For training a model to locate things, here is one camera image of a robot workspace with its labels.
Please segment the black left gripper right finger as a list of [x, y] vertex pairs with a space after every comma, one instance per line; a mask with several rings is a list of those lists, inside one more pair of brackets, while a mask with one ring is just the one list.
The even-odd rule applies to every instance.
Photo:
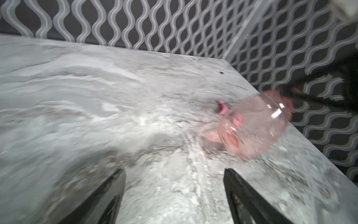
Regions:
[[225, 169], [223, 183], [235, 224], [291, 224], [235, 170]]

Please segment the pink grey spray nozzle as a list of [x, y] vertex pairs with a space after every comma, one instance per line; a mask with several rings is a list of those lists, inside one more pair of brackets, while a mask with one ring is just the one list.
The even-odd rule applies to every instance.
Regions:
[[221, 114], [221, 115], [226, 115], [226, 114], [229, 113], [230, 107], [229, 107], [229, 105], [228, 105], [225, 101], [219, 100], [219, 101], [218, 101], [218, 105], [220, 106], [219, 114]]

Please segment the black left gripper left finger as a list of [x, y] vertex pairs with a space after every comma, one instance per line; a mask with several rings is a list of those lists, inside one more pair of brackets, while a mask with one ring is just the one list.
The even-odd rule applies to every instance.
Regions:
[[114, 224], [123, 199], [125, 183], [125, 170], [116, 170], [60, 223]]

